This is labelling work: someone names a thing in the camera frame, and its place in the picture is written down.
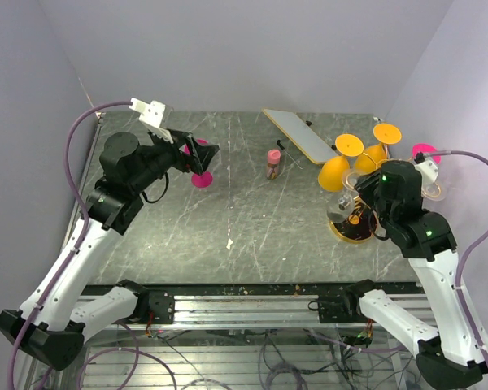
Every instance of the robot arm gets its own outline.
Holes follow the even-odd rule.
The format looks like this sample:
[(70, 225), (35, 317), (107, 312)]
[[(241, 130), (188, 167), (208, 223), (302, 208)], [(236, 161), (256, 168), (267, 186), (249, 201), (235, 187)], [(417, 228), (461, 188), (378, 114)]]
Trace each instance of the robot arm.
[[(74, 251), (43, 307), (38, 307), (39, 313), (28, 325), (20, 344), (21, 350), (56, 370), (66, 368), (83, 344), (104, 327), (120, 319), (138, 321), (148, 313), (148, 291), (128, 280), (119, 282), (103, 297), (75, 306), (103, 255), (121, 239), (142, 208), (143, 191), (167, 176), (171, 167), (204, 173), (219, 150), (218, 145), (200, 145), (190, 133), (161, 128), (165, 110), (161, 103), (147, 105), (133, 99), (131, 108), (140, 112), (139, 119), (159, 135), (149, 131), (152, 145), (140, 145), (129, 132), (118, 132), (107, 139), (99, 157), (103, 177), (86, 198), (89, 226), (80, 249), (74, 248), (83, 219), (77, 221), (70, 241), (28, 300), (19, 310), (4, 310), (0, 314), (0, 331), (14, 343), (26, 318), (37, 307), (41, 292)], [(183, 145), (188, 146), (189, 154), (180, 149)]]
[[(438, 328), (398, 307), (371, 280), (350, 286), (347, 304), (351, 312), (376, 321), (405, 345), (434, 388), (467, 388), (482, 380), (487, 367), (454, 287), (459, 260), (450, 226), (440, 214), (422, 207), (422, 174), (409, 162), (389, 161), (372, 174), (362, 176), (355, 189), (377, 214), (386, 235), (408, 258), (423, 285)], [(461, 288), (466, 292), (464, 282)], [(488, 335), (469, 295), (465, 296), (488, 352)]]

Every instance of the pink bottle cap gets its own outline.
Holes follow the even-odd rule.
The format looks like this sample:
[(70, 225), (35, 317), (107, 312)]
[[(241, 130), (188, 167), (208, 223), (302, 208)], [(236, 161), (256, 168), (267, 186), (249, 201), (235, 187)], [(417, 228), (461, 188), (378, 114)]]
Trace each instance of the pink bottle cap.
[[(415, 157), (418, 153), (431, 153), (437, 152), (438, 150), (434, 148), (432, 145), (429, 144), (415, 144), (412, 147), (412, 157)], [(441, 156), (433, 156), (432, 157), (436, 163), (441, 162)]]
[(278, 149), (271, 149), (268, 151), (268, 163), (270, 164), (278, 164), (280, 162), (280, 157), (282, 153)]
[[(205, 140), (198, 139), (197, 142), (199, 144), (207, 144), (208, 142)], [(185, 146), (185, 153), (190, 154), (190, 148)], [(198, 189), (205, 189), (213, 182), (213, 175), (210, 172), (204, 172), (202, 175), (193, 174), (192, 175), (192, 184), (197, 187)]]

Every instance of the cable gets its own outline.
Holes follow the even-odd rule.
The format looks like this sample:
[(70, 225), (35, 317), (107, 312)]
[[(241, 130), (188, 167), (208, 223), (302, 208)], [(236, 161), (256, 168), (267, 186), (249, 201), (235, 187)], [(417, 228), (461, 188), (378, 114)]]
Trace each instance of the cable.
[[(11, 357), (9, 359), (9, 363), (7, 365), (7, 388), (9, 390), (15, 390), (15, 360), (16, 360), (16, 355), (18, 354), (18, 350), (20, 349), (20, 343), (22, 342), (25, 333), (28, 330), (29, 325), (36, 319), (36, 316), (40, 309), (43, 307), (43, 304), (45, 303), (47, 297), (49, 296), (52, 288), (56, 285), (58, 282), (60, 276), (63, 274), (65, 269), (67, 268), (68, 264), (71, 262), (72, 258), (74, 257), (75, 252), (80, 248), (81, 243), (85, 239), (85, 234), (87, 233), (87, 229), (89, 227), (89, 213), (87, 213), (87, 209), (85, 207), (85, 203), (83, 202), (83, 199), (81, 199), (80, 196), (80, 191), (78, 190), (76, 184), (74, 183), (74, 180), (72, 178), (71, 174), (71, 167), (70, 167), (70, 162), (69, 162), (69, 150), (71, 146), (71, 140), (72, 136), (74, 135), (74, 132), (78, 128), (78, 126), (83, 122), (85, 118), (87, 118), (89, 115), (94, 114), (96, 111), (103, 110), (108, 107), (113, 107), (113, 106), (127, 106), (131, 105), (132, 102), (130, 101), (122, 101), (122, 102), (112, 102), (112, 103), (105, 103), (99, 106), (95, 106), (84, 112), (83, 114), (80, 115), (78, 119), (72, 124), (71, 128), (69, 129), (68, 132), (68, 137), (67, 141), (65, 143), (65, 153), (64, 153), (64, 159), (63, 159), (63, 168), (65, 169), (65, 177), (67, 178), (67, 182), (69, 187), (71, 188), (72, 195), (76, 199), (78, 206), (81, 209), (81, 214), (83, 216), (83, 228), (81, 229), (80, 235), (76, 239), (76, 243), (74, 245), (74, 248), (72, 251), (69, 252), (67, 257), (63, 260), (62, 265), (59, 267), (59, 269), (54, 273), (54, 276), (50, 280), (50, 282), (47, 284), (47, 287), (45, 290), (40, 295), (40, 298), (37, 301), (37, 305), (33, 308), (29, 316), (24, 322), (24, 325), (22, 328), (20, 328), (20, 331), (18, 332), (18, 335), (16, 336), (15, 343), (13, 344), (13, 349), (11, 351)], [(45, 381), (42, 381), (37, 388), (37, 390), (41, 390), (43, 388), (43, 385), (45, 384)]]
[[(119, 351), (137, 353), (136, 349), (125, 348), (125, 347), (112, 347), (112, 348), (104, 349), (103, 351), (96, 353), (89, 360), (87, 360), (87, 362), (85, 362), (85, 364), (86, 365), (89, 364), (90, 362), (92, 362), (92, 360), (94, 360), (98, 356), (103, 355), (105, 353), (112, 353), (112, 352), (119, 352)], [(175, 390), (177, 390), (176, 378), (173, 374), (173, 371), (170, 369), (170, 367), (165, 362), (163, 362), (161, 359), (159, 359), (158, 357), (156, 357), (150, 353), (139, 351), (139, 354), (141, 356), (146, 357), (146, 358), (154, 359), (157, 363), (159, 363), (161, 366), (163, 366), (166, 369), (166, 371), (168, 371), (168, 373), (170, 374), (170, 377), (172, 378), (173, 388)]]
[[(282, 331), (284, 331), (284, 332), (297, 332), (297, 331), (284, 330), (284, 329), (282, 329)], [(359, 347), (352, 347), (349, 344), (344, 343), (343, 341), (331, 339), (327, 336), (316, 333), (313, 330), (306, 330), (306, 332), (310, 332), (311, 335), (317, 339), (325, 340), (325, 341), (328, 341), (329, 343), (333, 343), (336, 345), (341, 345), (342, 347), (346, 347), (346, 349), (352, 349), (353, 351), (356, 351), (358, 353), (392, 353), (392, 352), (398, 352), (398, 351), (405, 350), (405, 346), (402, 344), (397, 345), (393, 348), (388, 348), (388, 349), (365, 349), (365, 348), (359, 348)]]
[(297, 390), (307, 390), (307, 382), (305, 379), (300, 375), (299, 370), (293, 366), (292, 364), (289, 364), (287, 362), (282, 362), (274, 366), (269, 370), (268, 377), (266, 378), (266, 383), (264, 383), (264, 380), (262, 379), (262, 368), (260, 366), (261, 364), (261, 357), (265, 360), (265, 352), (266, 352), (266, 345), (267, 345), (267, 334), (266, 337), (264, 337), (264, 342), (262, 344), (262, 348), (260, 349), (259, 352), (259, 360), (257, 362), (257, 366), (259, 368), (259, 381), (260, 385), (262, 386), (263, 390), (271, 390), (271, 385), (273, 380), (282, 373), (291, 373), (295, 377), (297, 381)]
[[(133, 373), (136, 371), (136, 368), (137, 368), (137, 364), (139, 363), (139, 355), (141, 354), (141, 351), (139, 351), (139, 343), (137, 342), (137, 337), (136, 337), (136, 334), (133, 332), (132, 329), (130, 329), (128, 326), (126, 326), (124, 323), (117, 323), (118, 325), (120, 325), (121, 327), (124, 327), (127, 332), (130, 334), (130, 337), (132, 337), (132, 340), (133, 340), (133, 343), (135, 345), (135, 354), (136, 354), (136, 358), (134, 359), (133, 361), (133, 364), (132, 364), (132, 369), (130, 370), (130, 372), (127, 374), (127, 377), (126, 379), (123, 381), (123, 383), (117, 388), (117, 390), (122, 390), (126, 385), (127, 383), (129, 382), (129, 380), (132, 378), (133, 376)], [(83, 366), (81, 366), (80, 368), (80, 371), (78, 372), (78, 375), (76, 377), (76, 388), (77, 390), (81, 390), (81, 378), (83, 377), (83, 374), (85, 373), (85, 369), (87, 368), (87, 366), (95, 359), (97, 358), (98, 356), (100, 355), (103, 355), (104, 353), (108, 353), (108, 352), (105, 352), (105, 351), (101, 351), (99, 353), (96, 353), (95, 355), (93, 355), (89, 360), (87, 360), (85, 362), (85, 364)]]
[[(410, 363), (411, 363), (411, 362), (412, 362), (412, 359), (409, 359), (409, 360), (408, 360), (408, 362), (407, 362), (407, 364), (405, 365), (405, 367), (404, 367), (404, 368), (402, 368), (402, 369), (401, 369), (401, 370), (399, 370), (399, 371), (395, 371), (395, 372), (393, 372), (392, 374), (390, 374), (389, 376), (387, 376), (387, 377), (386, 377), (385, 379), (383, 379), (383, 380), (382, 380), (380, 383), (378, 383), (378, 384), (377, 384), (377, 385), (376, 385), (376, 386), (373, 388), (373, 390), (376, 390), (377, 388), (379, 388), (381, 384), (383, 384), (384, 382), (386, 382), (387, 380), (389, 380), (389, 379), (390, 379), (390, 378), (392, 378), (393, 376), (395, 376), (395, 375), (397, 375), (397, 374), (399, 374), (399, 373), (403, 373), (403, 372), (404, 372), (404, 371), (405, 371), (405, 370), (408, 368), (408, 366), (410, 366)], [(398, 388), (399, 388), (399, 386), (401, 385), (401, 379), (402, 379), (402, 378), (403, 378), (403, 375), (401, 375), (401, 378), (399, 379), (399, 381), (400, 381), (400, 382), (398, 383)]]
[(195, 384), (198, 384), (199, 382), (208, 382), (210, 384), (216, 384), (217, 386), (221, 386), (222, 388), (225, 388), (226, 390), (232, 390), (232, 388), (230, 386), (228, 386), (226, 383), (222, 383), (222, 382), (219, 382), (218, 380), (209, 379), (209, 378), (192, 380), (190, 383), (188, 383), (184, 387), (182, 387), (181, 390), (185, 390), (185, 388), (189, 388), (190, 386), (194, 386)]
[[(488, 166), (488, 159), (482, 157), (479, 154), (475, 154), (472, 152), (466, 152), (463, 150), (442, 150), (439, 152), (433, 152), (430, 154), (427, 154), (429, 156), (447, 156), (451, 154), (458, 154), (462, 156), (469, 156), (472, 158), (476, 158), (479, 161), (482, 161)], [(468, 307), (468, 303), (466, 302), (466, 298), (464, 297), (464, 288), (465, 286), (461, 285), (462, 279), (461, 276), (463, 274), (464, 266), (466, 265), (466, 262), (468, 261), (468, 256), (472, 253), (476, 247), (478, 247), (486, 238), (488, 237), (488, 229), (479, 237), (477, 238), (470, 246), (464, 251), (463, 255), (461, 256), (461, 259), (459, 263), (457, 264), (457, 269), (455, 270), (455, 290), (457, 292), (457, 296), (460, 300), (461, 307), (463, 309), (464, 315), (466, 315), (466, 318), (468, 320), (468, 324), (470, 325), (470, 328), (472, 329), (473, 336), (475, 337), (475, 340), (477, 344), (479, 345), (479, 349), (481, 350), (481, 354), (483, 358), (485, 359), (485, 364), (488, 367), (488, 352), (482, 348), (484, 345), (484, 342), (481, 337), (481, 333), (479, 333), (479, 329), (473, 319), (472, 313)]]
[(148, 200), (148, 196), (146, 195), (146, 193), (144, 191), (141, 193), (141, 195), (143, 196), (143, 199), (145, 200), (146, 203), (150, 203), (150, 204), (157, 203), (161, 199), (163, 199), (163, 196), (168, 191), (168, 186), (169, 185), (170, 185), (170, 177), (168, 176), (168, 172), (164, 172), (164, 190), (163, 190), (163, 193), (161, 193), (161, 196), (157, 200), (155, 200), (155, 201), (149, 201)]
[(293, 374), (293, 376), (296, 378), (297, 390), (303, 390), (303, 389), (308, 390), (307, 382), (302, 377), (300, 370), (296, 368), (296, 366), (287, 362), (278, 363), (276, 366), (273, 367), (272, 370), (269, 371), (268, 377), (266, 378), (267, 390), (271, 388), (271, 385), (273, 384), (273, 380), (275, 380), (275, 378), (279, 374)]
[(201, 377), (201, 379), (196, 379), (196, 380), (193, 380), (192, 382), (186, 384), (181, 390), (184, 390), (185, 388), (188, 388), (190, 386), (193, 386), (194, 384), (196, 384), (198, 382), (201, 382), (201, 381), (206, 384), (206, 389), (207, 390), (209, 390), (208, 383), (217, 384), (218, 386), (221, 386), (222, 388), (225, 388), (226, 390), (232, 390), (232, 388), (230, 386), (228, 386), (226, 383), (222, 383), (222, 382), (219, 382), (218, 380), (214, 380), (214, 379), (204, 378), (204, 375), (200, 373), (200, 371), (197, 369), (197, 367), (195, 366), (195, 364), (193, 364), (190, 360), (188, 360), (186, 358), (186, 356), (183, 355), (179, 350), (177, 350), (175, 347), (173, 347), (168, 342), (168, 340), (164, 339), (163, 337), (159, 337), (159, 336), (156, 336), (156, 337), (158, 339), (160, 339), (161, 341), (164, 341), (167, 344), (168, 347), (170, 347), (171, 349), (173, 349), (173, 351), (175, 353), (177, 353), (179, 356), (181, 356), (183, 359), (185, 359), (185, 362), (187, 362), (188, 364), (190, 364), (194, 368), (195, 372), (197, 372), (198, 376)]
[[(275, 344), (275, 342), (272, 340), (271, 337), (269, 337), (268, 335), (266, 335), (266, 338), (267, 340), (265, 340), (264, 342), (266, 343), (266, 347), (267, 347), (267, 343), (268, 341), (271, 343), (271, 346), (275, 349), (275, 351), (277, 351), (277, 354), (278, 356), (280, 357), (280, 359), (282, 360), (282, 362), (284, 363), (287, 363), (287, 361), (284, 359), (284, 357), (282, 356), (281, 352), (278, 350), (278, 347), (277, 345)], [(268, 362), (266, 362), (266, 353), (265, 353), (265, 350), (264, 350), (264, 364), (266, 365), (266, 367), (269, 369), (269, 370), (272, 370), (272, 368), (270, 367), (270, 365), (268, 364)], [(301, 374), (304, 374), (304, 375), (313, 375), (313, 374), (318, 374), (320, 372), (329, 372), (330, 370), (326, 370), (327, 368), (331, 367), (332, 365), (334, 365), (336, 363), (329, 363), (329, 364), (326, 364), (322, 367), (320, 367), (319, 369), (316, 369), (316, 370), (306, 370), (306, 369), (302, 369), (302, 368), (297, 368)]]

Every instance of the round base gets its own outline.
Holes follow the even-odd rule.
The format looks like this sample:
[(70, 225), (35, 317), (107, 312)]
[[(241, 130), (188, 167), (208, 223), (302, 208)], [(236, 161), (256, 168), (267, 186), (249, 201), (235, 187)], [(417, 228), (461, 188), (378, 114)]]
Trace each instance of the round base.
[(371, 228), (368, 228), (368, 216), (368, 213), (362, 213), (360, 215), (353, 214), (344, 222), (329, 222), (329, 226), (334, 234), (342, 240), (352, 244), (360, 244), (371, 238), (373, 236), (371, 230), (375, 232), (377, 228), (377, 221), (375, 219), (372, 219), (372, 222), (370, 222)]

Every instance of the gray marble surface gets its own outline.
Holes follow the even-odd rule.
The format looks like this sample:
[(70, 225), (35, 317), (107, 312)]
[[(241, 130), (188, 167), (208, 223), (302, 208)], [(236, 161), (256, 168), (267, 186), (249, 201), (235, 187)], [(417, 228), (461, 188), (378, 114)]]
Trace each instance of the gray marble surface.
[[(305, 114), (332, 143), (344, 132), (372, 145), (371, 115)], [(130, 279), (152, 283), (272, 283), (416, 280), (390, 242), (360, 245), (339, 240), (329, 229), (326, 198), (311, 164), (288, 141), (303, 169), (282, 158), (281, 174), (265, 178), (266, 153), (285, 139), (261, 113), (172, 112), (166, 125), (193, 132), (220, 146), (210, 171), (213, 184), (194, 187), (190, 175), (170, 170), (170, 188), (156, 205), (145, 205), (124, 238), (105, 257), (91, 284)], [(100, 119), (97, 143), (86, 172), (84, 194), (101, 176), (98, 156), (114, 132), (136, 134), (150, 144), (137, 116), (110, 111)], [(164, 182), (147, 193), (157, 198)]]

